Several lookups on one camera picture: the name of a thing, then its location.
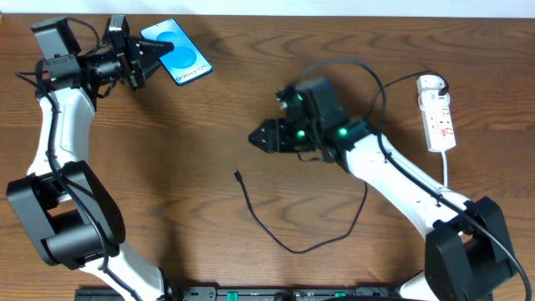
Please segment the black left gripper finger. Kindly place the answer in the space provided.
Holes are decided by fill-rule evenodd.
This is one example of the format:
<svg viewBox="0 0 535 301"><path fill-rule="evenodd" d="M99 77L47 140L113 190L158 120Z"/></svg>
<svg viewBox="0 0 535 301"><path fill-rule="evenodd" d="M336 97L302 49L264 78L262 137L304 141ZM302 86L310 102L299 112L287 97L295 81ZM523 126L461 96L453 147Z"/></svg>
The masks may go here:
<svg viewBox="0 0 535 301"><path fill-rule="evenodd" d="M160 66L161 61L159 59L141 59L140 75L143 81L146 81Z"/></svg>
<svg viewBox="0 0 535 301"><path fill-rule="evenodd" d="M137 63L153 63L170 53L175 46L172 42L162 42L138 37L128 37L129 59Z"/></svg>

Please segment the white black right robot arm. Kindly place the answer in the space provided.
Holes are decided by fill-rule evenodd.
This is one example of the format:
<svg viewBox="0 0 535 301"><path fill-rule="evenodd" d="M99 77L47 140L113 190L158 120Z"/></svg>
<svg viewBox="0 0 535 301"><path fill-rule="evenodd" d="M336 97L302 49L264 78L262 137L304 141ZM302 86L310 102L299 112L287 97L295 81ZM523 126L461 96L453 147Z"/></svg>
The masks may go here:
<svg viewBox="0 0 535 301"><path fill-rule="evenodd" d="M396 290L409 300L489 300L520 268L501 208L443 186L404 158L373 125L350 119L333 85L316 78L277 93L286 115L249 142L266 153L320 151L371 185L425 240L425 267Z"/></svg>

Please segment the blue screen Galaxy smartphone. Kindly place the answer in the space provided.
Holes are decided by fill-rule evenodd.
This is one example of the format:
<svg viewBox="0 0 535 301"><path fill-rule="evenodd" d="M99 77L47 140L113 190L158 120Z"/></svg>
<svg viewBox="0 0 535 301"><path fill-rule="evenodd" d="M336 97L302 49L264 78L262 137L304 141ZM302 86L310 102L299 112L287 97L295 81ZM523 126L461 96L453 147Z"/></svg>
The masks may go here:
<svg viewBox="0 0 535 301"><path fill-rule="evenodd" d="M211 63L174 18L143 28L140 35L149 40L173 43L174 50L162 56L160 61L179 86L202 78L213 70Z"/></svg>

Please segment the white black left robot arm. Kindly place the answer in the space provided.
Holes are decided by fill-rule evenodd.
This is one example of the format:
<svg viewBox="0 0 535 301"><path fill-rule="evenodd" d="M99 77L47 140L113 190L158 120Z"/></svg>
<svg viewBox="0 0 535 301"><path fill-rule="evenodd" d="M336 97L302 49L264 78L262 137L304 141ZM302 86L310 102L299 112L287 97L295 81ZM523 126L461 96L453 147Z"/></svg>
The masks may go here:
<svg viewBox="0 0 535 301"><path fill-rule="evenodd" d="M143 88L172 43L131 35L122 15L108 20L87 53L67 17L35 23L32 32L43 57L20 78L34 87L43 119L27 175L8 184L18 220L48 265L92 274L125 300L182 299L129 245L120 209L88 163L97 101L117 84Z"/></svg>

